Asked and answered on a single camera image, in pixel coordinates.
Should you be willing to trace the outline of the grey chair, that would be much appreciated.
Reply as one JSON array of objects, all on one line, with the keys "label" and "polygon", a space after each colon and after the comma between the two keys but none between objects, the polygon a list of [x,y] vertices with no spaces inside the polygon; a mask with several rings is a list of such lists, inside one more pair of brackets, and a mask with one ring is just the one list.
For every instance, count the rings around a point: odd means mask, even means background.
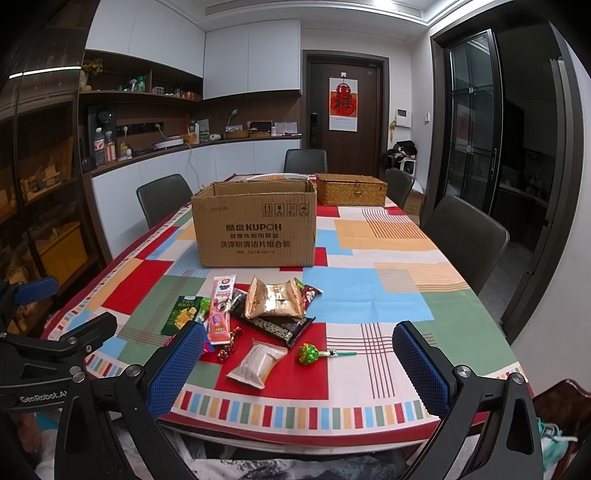
[{"label": "grey chair", "polygon": [[149,228],[187,204],[192,196],[180,174],[171,174],[140,186],[136,196]]},{"label": "grey chair", "polygon": [[510,241],[500,223],[452,195],[439,202],[422,230],[475,294],[482,291]]},{"label": "grey chair", "polygon": [[385,173],[385,182],[388,198],[403,209],[412,191],[415,178],[403,170],[391,168]]}]

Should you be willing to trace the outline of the foil candy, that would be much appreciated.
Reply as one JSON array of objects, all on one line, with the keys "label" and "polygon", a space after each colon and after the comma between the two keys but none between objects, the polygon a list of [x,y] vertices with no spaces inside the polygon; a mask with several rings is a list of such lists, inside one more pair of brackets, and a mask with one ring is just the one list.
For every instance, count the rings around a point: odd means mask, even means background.
[{"label": "foil candy", "polygon": [[225,362],[233,353],[235,353],[236,342],[240,336],[242,336],[242,327],[235,327],[235,329],[230,331],[229,342],[222,345],[221,350],[217,352],[217,358],[219,361]]}]

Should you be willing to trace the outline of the black coffee machine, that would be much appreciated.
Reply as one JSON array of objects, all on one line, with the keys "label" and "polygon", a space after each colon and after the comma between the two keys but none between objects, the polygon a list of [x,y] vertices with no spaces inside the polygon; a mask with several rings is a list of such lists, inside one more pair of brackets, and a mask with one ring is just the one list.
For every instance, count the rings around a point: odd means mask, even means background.
[{"label": "black coffee machine", "polygon": [[90,110],[88,113],[88,142],[96,166],[115,158],[116,117],[113,110]]}]

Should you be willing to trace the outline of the black snack packet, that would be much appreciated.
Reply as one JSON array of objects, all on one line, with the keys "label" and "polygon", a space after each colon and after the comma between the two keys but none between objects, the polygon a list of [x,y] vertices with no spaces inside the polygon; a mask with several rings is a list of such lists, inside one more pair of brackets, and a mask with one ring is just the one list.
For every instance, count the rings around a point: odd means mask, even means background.
[{"label": "black snack packet", "polygon": [[256,317],[249,319],[245,316],[246,293],[242,290],[233,291],[233,298],[229,312],[232,317],[262,330],[274,339],[283,342],[284,346],[291,348],[296,344],[304,330],[314,322],[315,318],[297,318],[287,316]]}]

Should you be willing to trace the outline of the water bottle red label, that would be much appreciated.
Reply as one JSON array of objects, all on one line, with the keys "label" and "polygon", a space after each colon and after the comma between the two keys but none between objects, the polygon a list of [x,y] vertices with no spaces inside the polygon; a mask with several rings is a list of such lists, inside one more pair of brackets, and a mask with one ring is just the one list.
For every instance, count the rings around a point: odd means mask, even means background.
[{"label": "water bottle red label", "polygon": [[102,132],[101,127],[95,129],[95,135],[93,140],[93,152],[95,165],[100,167],[106,163],[105,160],[105,136]]}]

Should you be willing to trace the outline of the brown cardboard box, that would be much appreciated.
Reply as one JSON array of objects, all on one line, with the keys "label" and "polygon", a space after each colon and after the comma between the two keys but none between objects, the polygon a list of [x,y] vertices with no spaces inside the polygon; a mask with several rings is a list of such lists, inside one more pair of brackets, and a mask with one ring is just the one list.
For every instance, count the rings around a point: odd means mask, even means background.
[{"label": "brown cardboard box", "polygon": [[304,179],[212,183],[191,198],[202,265],[311,266],[317,204],[314,184]]}]

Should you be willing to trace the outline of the woven wicker box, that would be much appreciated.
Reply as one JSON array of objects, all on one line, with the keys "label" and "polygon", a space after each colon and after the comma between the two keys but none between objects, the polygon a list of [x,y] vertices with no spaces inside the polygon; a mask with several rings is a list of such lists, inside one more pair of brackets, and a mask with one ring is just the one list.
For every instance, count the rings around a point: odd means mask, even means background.
[{"label": "woven wicker box", "polygon": [[373,176],[318,173],[318,201],[325,206],[377,206],[386,202],[388,184]]}]

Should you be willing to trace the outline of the gold fortune biscuit bag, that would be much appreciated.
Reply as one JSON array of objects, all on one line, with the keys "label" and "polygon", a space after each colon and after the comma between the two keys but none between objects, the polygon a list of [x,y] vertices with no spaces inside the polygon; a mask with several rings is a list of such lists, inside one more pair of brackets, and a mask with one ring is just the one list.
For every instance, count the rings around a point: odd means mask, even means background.
[{"label": "gold fortune biscuit bag", "polygon": [[254,277],[245,300],[245,317],[304,317],[303,297],[296,280],[266,284]]}]

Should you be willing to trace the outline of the green lollipop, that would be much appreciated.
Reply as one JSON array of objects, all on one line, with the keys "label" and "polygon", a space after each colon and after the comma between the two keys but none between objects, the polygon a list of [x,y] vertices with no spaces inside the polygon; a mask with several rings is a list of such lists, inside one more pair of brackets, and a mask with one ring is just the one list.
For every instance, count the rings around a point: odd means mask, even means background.
[{"label": "green lollipop", "polygon": [[322,358],[353,357],[356,352],[339,352],[335,349],[320,350],[313,344],[303,343],[297,350],[297,362],[308,366]]}]

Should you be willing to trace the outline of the grey chair right far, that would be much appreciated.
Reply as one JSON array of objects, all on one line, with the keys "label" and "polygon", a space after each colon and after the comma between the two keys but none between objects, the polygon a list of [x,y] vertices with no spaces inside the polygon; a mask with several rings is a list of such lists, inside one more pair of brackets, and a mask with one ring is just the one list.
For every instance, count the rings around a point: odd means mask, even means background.
[{"label": "grey chair right far", "polygon": [[403,170],[391,168],[385,173],[385,182],[388,198],[403,209],[412,191],[415,178]]}]

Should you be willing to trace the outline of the green cracker packet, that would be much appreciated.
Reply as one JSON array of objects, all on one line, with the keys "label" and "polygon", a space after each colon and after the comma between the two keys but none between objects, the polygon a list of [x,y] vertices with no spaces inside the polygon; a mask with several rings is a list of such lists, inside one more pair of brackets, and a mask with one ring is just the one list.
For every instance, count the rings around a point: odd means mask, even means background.
[{"label": "green cracker packet", "polygon": [[203,324],[211,309],[211,299],[200,296],[179,296],[168,315],[160,334],[173,336],[187,322]]}]

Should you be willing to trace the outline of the grey chair left side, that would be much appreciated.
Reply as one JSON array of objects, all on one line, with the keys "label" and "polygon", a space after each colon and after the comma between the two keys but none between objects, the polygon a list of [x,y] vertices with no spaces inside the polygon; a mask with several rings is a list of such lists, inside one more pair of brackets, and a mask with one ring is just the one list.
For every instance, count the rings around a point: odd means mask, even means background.
[{"label": "grey chair left side", "polygon": [[136,196],[149,228],[187,204],[192,196],[180,174],[171,174],[140,186]]}]

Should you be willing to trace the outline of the colourful checked tablecloth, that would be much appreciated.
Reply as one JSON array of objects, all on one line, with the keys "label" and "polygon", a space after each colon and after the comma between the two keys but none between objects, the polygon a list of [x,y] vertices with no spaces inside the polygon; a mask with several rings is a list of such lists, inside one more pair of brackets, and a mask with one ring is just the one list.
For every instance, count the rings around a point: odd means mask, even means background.
[{"label": "colourful checked tablecloth", "polygon": [[46,326],[57,340],[111,314],[115,334],[86,358],[97,378],[144,363],[191,320],[204,354],[167,421],[190,430],[360,449],[427,438],[427,409],[392,343],[409,321],[455,365],[504,380],[521,372],[468,277],[393,202],[317,208],[315,259],[207,267],[188,204],[130,244]]}]

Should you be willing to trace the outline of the red fu door poster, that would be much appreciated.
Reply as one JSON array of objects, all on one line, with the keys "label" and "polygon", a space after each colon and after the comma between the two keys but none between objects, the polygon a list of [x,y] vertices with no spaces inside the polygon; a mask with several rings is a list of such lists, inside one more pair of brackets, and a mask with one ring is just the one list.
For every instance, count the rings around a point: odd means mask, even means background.
[{"label": "red fu door poster", "polygon": [[358,117],[358,81],[329,78],[329,130],[356,133]]}]

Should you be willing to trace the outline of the white shoe rack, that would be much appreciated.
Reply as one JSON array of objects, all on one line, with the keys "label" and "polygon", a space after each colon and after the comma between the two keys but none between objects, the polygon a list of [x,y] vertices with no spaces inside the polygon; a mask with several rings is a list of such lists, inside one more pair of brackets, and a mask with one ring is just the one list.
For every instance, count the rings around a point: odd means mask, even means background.
[{"label": "white shoe rack", "polygon": [[400,169],[414,177],[416,175],[417,161],[414,158],[404,158],[401,161]]}]

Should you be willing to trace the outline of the pink candy stick packet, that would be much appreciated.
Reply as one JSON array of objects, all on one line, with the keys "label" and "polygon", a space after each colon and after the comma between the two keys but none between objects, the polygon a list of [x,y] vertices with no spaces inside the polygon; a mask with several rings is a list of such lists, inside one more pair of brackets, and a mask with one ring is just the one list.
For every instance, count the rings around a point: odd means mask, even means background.
[{"label": "pink candy stick packet", "polygon": [[207,335],[212,345],[230,342],[230,312],[235,275],[217,276],[213,280],[211,308],[207,318]]}]

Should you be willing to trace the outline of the small red dark packet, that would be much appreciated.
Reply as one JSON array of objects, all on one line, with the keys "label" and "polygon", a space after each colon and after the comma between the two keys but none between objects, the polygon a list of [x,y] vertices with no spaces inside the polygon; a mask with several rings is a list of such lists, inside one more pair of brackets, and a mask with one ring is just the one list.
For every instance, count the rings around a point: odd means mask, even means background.
[{"label": "small red dark packet", "polygon": [[314,286],[304,284],[303,281],[295,279],[295,283],[297,284],[298,289],[301,291],[301,305],[303,305],[304,313],[307,313],[308,308],[312,301],[315,300],[318,296],[322,295],[322,290],[315,288]]}]

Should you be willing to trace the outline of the grey chair right near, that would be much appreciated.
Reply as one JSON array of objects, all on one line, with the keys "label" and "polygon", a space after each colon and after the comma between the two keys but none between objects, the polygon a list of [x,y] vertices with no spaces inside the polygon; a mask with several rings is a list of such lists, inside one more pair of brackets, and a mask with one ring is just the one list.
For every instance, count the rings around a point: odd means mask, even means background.
[{"label": "grey chair right near", "polygon": [[475,294],[482,291],[510,241],[500,223],[452,195],[439,202],[422,230]]}]

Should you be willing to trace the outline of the dark wooden door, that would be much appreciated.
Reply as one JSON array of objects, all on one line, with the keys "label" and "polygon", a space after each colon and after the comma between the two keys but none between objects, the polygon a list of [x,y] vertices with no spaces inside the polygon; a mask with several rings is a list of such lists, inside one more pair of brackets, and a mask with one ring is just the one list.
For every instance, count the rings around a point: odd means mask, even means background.
[{"label": "dark wooden door", "polygon": [[329,173],[377,177],[387,150],[389,60],[305,50],[301,145],[327,153]]}]

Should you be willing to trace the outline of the grey chair far end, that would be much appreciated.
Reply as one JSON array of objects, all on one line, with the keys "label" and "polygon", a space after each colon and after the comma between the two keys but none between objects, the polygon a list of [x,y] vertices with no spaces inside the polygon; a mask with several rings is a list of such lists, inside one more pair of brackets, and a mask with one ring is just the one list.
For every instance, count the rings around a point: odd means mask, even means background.
[{"label": "grey chair far end", "polygon": [[284,173],[328,173],[328,156],[322,149],[289,149],[283,165]]}]

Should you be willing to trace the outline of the white snack packet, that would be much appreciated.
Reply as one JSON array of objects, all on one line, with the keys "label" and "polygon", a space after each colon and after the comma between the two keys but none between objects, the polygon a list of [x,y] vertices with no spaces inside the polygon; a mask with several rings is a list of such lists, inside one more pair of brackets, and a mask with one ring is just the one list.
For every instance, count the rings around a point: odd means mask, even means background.
[{"label": "white snack packet", "polygon": [[242,361],[226,374],[231,380],[263,390],[266,379],[274,366],[287,356],[287,348],[261,342],[252,341],[249,353]]}]

